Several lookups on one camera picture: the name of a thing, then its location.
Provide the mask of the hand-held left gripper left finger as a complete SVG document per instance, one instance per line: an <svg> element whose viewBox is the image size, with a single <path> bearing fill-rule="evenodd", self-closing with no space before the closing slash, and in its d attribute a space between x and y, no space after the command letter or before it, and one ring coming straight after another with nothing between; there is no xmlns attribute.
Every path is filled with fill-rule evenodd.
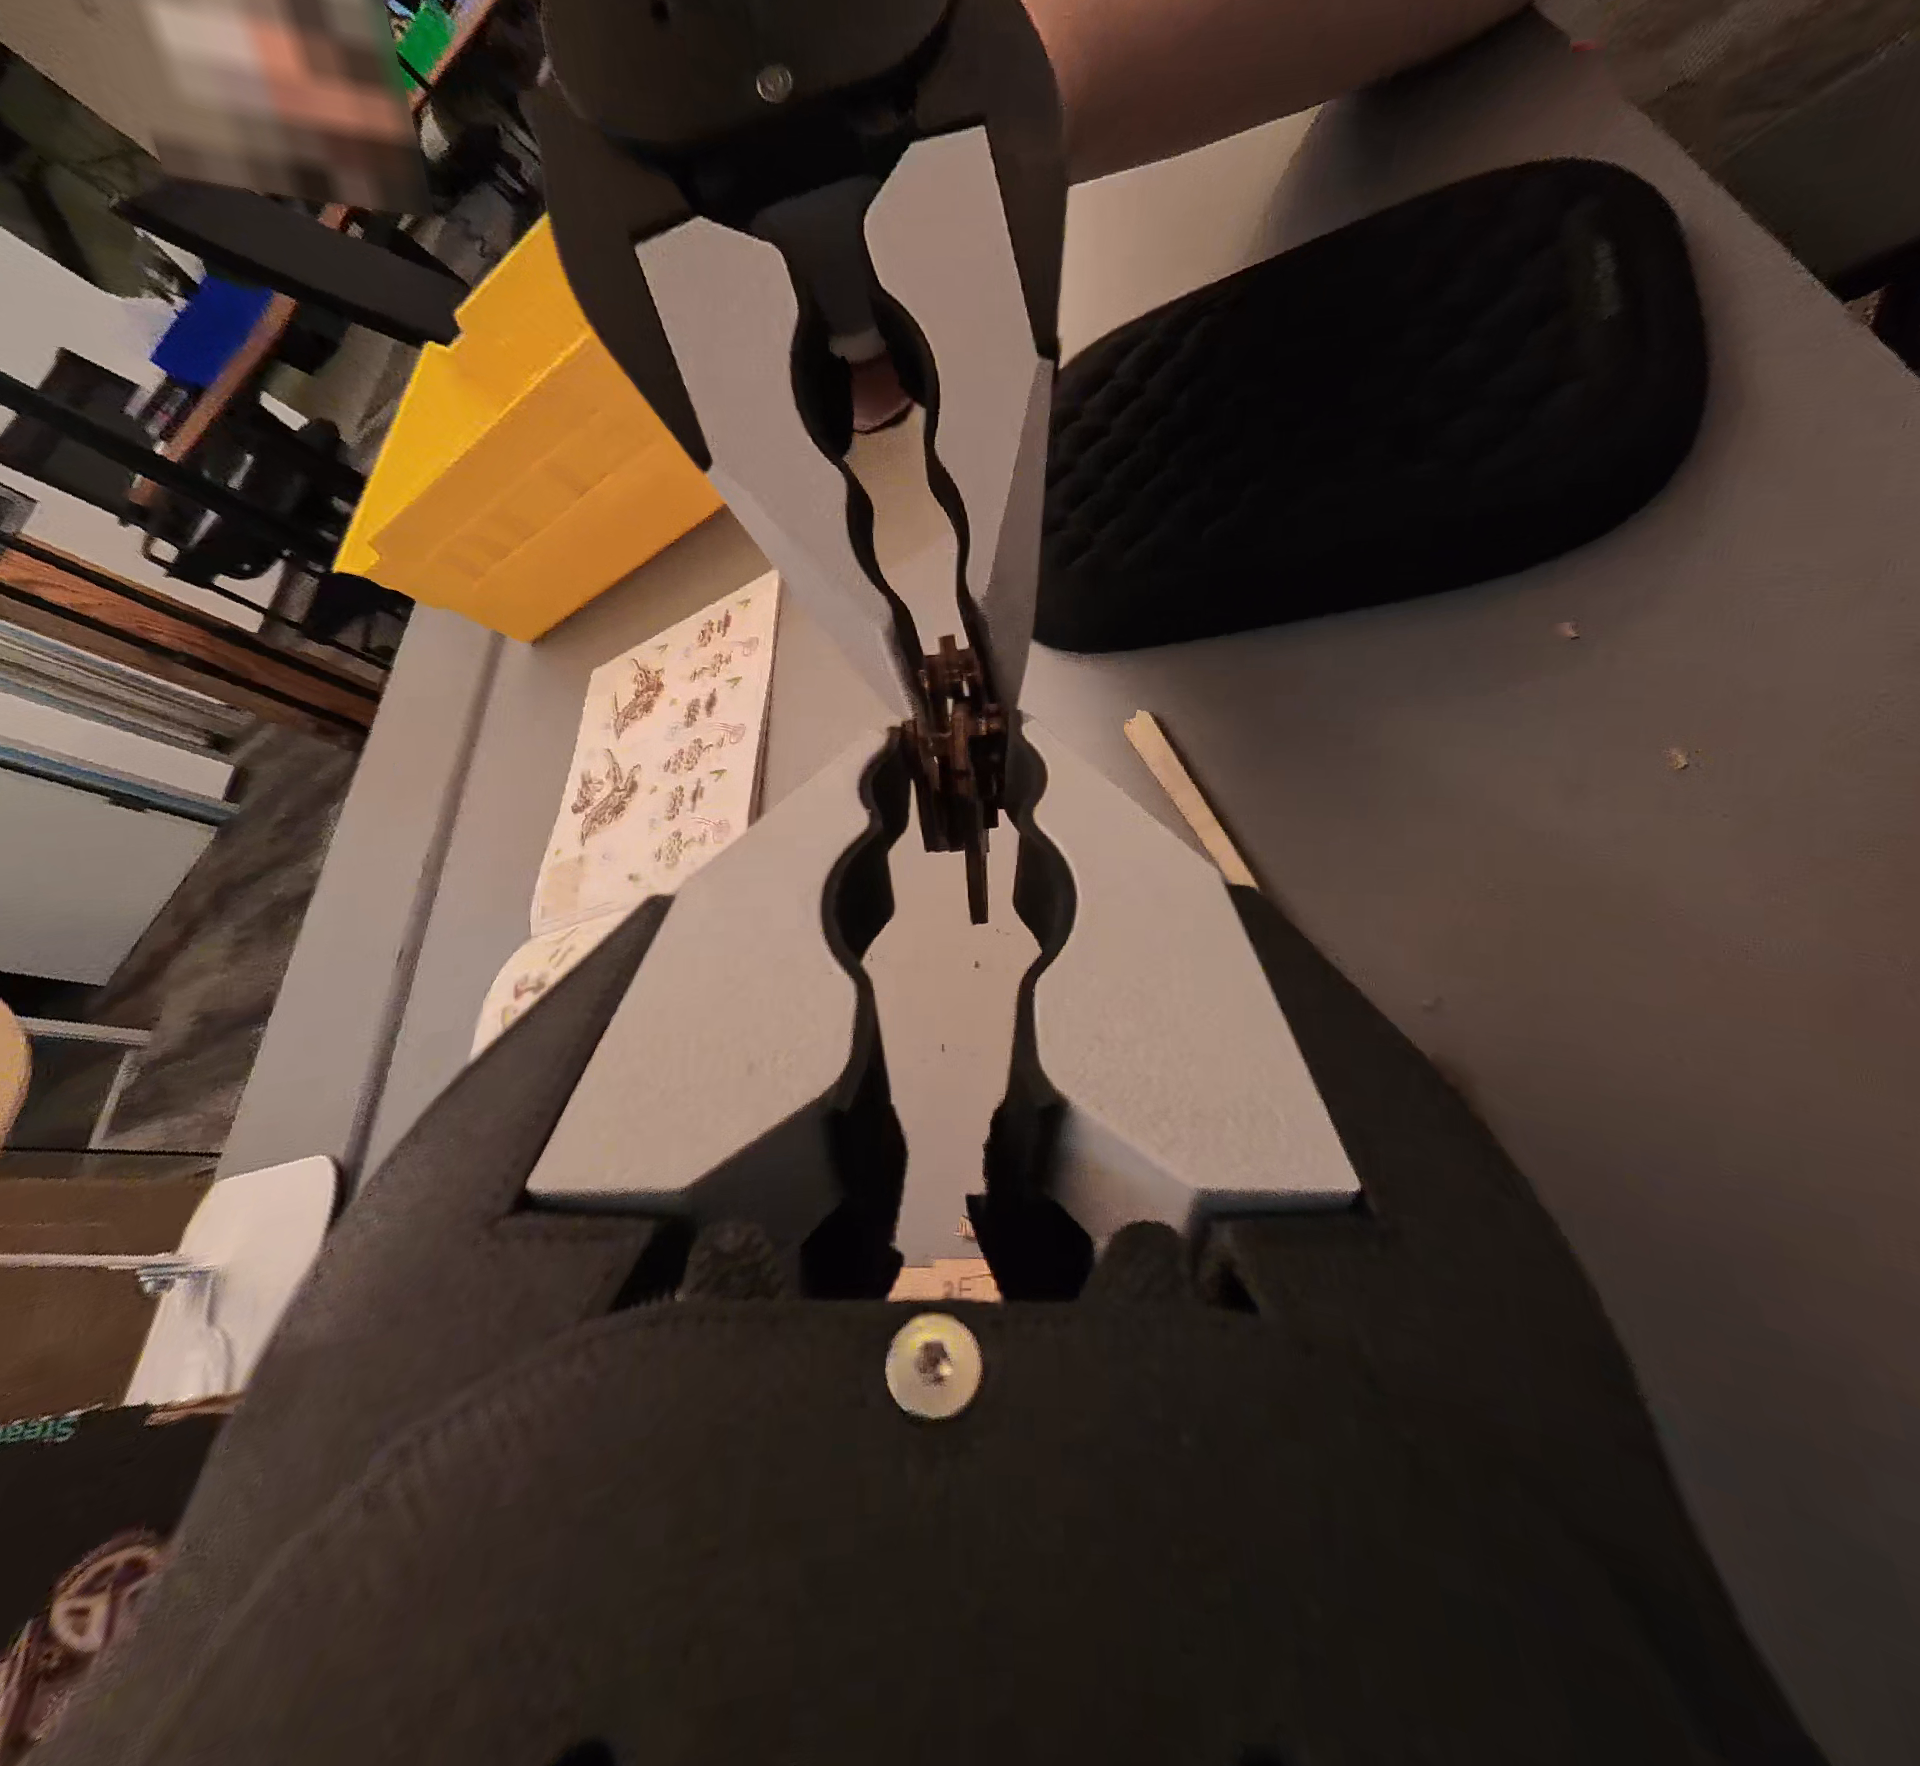
<svg viewBox="0 0 1920 1766"><path fill-rule="evenodd" d="M679 1227L755 1224L813 1298L896 1283L906 1143L870 945L913 782L858 733L660 912L526 1193Z"/></svg>

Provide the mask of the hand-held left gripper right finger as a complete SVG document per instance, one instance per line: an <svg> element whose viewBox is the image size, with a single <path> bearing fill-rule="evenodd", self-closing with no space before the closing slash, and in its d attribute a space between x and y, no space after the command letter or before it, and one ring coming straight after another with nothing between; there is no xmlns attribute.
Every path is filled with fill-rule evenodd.
<svg viewBox="0 0 1920 1766"><path fill-rule="evenodd" d="M1224 875L1045 724L1007 769L1036 935L980 1150L1002 1298L1082 1298L1133 1224L1350 1206L1362 1182Z"/></svg>

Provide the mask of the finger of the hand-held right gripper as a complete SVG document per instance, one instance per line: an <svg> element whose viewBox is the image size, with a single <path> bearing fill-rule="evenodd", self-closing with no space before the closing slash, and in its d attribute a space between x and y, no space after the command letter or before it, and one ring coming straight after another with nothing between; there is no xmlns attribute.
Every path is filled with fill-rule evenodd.
<svg viewBox="0 0 1920 1766"><path fill-rule="evenodd" d="M1023 299L1013 225L980 130L924 138L870 206L879 286L931 350L931 416L870 440L879 569L924 645L973 637L1002 690L1023 690L1036 586L1053 360Z"/></svg>
<svg viewBox="0 0 1920 1766"><path fill-rule="evenodd" d="M887 719L913 708L896 625L847 537L847 471L792 394L799 290L774 242L686 216L638 242L706 471L792 600L829 629Z"/></svg>

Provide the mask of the small wooden model assembly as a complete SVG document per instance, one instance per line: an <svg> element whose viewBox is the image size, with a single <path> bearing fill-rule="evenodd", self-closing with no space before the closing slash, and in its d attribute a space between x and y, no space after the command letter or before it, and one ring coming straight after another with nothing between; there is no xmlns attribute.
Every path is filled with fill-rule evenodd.
<svg viewBox="0 0 1920 1766"><path fill-rule="evenodd" d="M920 708L901 719L920 829L929 854L959 854L969 880L969 919L992 912L985 849L1007 793L1007 706L992 690L980 655L943 637L920 661Z"/></svg>

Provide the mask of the black model kit box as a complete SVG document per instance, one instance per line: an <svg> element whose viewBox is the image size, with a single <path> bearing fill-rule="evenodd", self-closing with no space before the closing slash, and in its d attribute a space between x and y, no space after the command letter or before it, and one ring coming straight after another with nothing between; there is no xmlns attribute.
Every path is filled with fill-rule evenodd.
<svg viewBox="0 0 1920 1766"><path fill-rule="evenodd" d="M225 1412L66 1412L0 1428L0 1759L35 1759L133 1632Z"/></svg>

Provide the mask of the yellow plastic bin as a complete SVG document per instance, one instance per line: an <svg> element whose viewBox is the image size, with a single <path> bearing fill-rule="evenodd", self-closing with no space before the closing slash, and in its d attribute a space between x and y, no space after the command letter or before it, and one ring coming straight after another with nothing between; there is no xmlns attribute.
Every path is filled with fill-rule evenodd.
<svg viewBox="0 0 1920 1766"><path fill-rule="evenodd" d="M337 572L536 643L720 511L533 233L426 346Z"/></svg>

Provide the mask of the thin wooden stick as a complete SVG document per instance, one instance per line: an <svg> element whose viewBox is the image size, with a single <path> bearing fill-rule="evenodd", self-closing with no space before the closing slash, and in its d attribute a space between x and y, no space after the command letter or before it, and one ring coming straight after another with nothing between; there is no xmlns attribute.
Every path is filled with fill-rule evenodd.
<svg viewBox="0 0 1920 1766"><path fill-rule="evenodd" d="M1239 854L1233 835L1224 829L1224 820L1214 815L1207 793L1197 788L1197 777L1190 773L1184 756L1176 751L1176 740L1165 733L1165 724L1148 716L1148 708L1133 708L1126 719L1126 746L1133 751L1133 759L1148 769L1148 777L1158 782L1158 793L1168 799L1168 810L1184 820L1184 829L1196 835L1196 844L1207 854L1207 865L1218 870L1218 880L1227 886L1251 886L1256 891L1256 875L1249 870L1249 859Z"/></svg>

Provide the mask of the illustrated instruction booklet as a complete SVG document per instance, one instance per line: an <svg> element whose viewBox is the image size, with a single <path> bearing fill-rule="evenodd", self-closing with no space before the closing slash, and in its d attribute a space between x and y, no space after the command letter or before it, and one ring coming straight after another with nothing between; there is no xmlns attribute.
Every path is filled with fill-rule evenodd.
<svg viewBox="0 0 1920 1766"><path fill-rule="evenodd" d="M676 891L759 803L781 572L588 677L560 803L543 844L526 935L475 1021L484 1053L644 896Z"/></svg>

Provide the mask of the black padded wrist rest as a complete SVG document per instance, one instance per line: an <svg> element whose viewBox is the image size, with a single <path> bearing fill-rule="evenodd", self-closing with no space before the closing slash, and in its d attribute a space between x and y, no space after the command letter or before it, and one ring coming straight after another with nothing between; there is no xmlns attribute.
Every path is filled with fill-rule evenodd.
<svg viewBox="0 0 1920 1766"><path fill-rule="evenodd" d="M1036 645L1112 655L1461 592L1645 511L1708 327L1670 199L1546 157L1176 297L1053 391Z"/></svg>

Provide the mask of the blue storage bin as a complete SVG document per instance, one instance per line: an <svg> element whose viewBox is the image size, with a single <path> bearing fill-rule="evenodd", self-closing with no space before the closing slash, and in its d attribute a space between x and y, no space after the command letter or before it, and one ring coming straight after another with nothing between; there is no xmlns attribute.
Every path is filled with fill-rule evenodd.
<svg viewBox="0 0 1920 1766"><path fill-rule="evenodd" d="M163 381L206 391L242 353L269 299L278 290L267 286L206 272L198 290L179 304L148 360Z"/></svg>

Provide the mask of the brown cardboard box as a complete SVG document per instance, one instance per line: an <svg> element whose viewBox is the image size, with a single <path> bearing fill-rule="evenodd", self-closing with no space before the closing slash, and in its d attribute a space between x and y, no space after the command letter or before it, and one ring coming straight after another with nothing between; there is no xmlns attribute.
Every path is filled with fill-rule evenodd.
<svg viewBox="0 0 1920 1766"><path fill-rule="evenodd" d="M211 1182L206 1164L133 1161L122 1168L0 1180L0 1420L122 1405L153 1325L153 1298L116 1268L41 1268L41 1258L173 1251Z"/></svg>

